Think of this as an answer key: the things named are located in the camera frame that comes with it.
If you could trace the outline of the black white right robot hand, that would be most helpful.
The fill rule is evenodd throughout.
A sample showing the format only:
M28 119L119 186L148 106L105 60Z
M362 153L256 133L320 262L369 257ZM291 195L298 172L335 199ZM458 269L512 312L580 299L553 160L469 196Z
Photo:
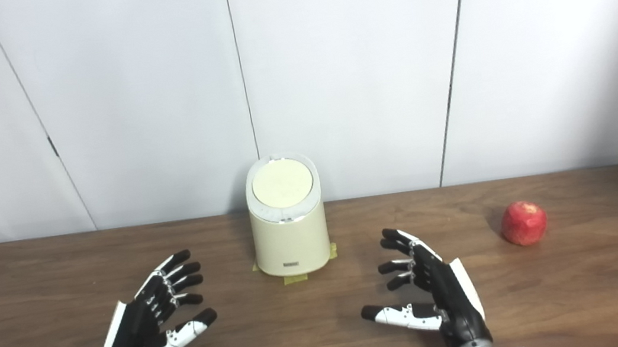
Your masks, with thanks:
M475 287L459 259L444 262L426 242L398 229L383 229L379 244L407 256L377 268L382 275L396 272L386 288L396 291L414 285L429 292L432 302L388 307L365 305L360 312L363 319L424 332L437 330L448 347L493 341Z

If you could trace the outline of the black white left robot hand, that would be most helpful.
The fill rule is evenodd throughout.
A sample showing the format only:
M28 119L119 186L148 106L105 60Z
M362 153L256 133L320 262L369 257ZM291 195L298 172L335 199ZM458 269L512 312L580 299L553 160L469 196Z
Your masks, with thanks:
M217 319L214 309L204 309L192 319L169 330L161 327L184 305L198 305L203 296L185 290L203 282L199 262L189 250L165 259L146 277L129 303L116 303L103 347L186 347Z

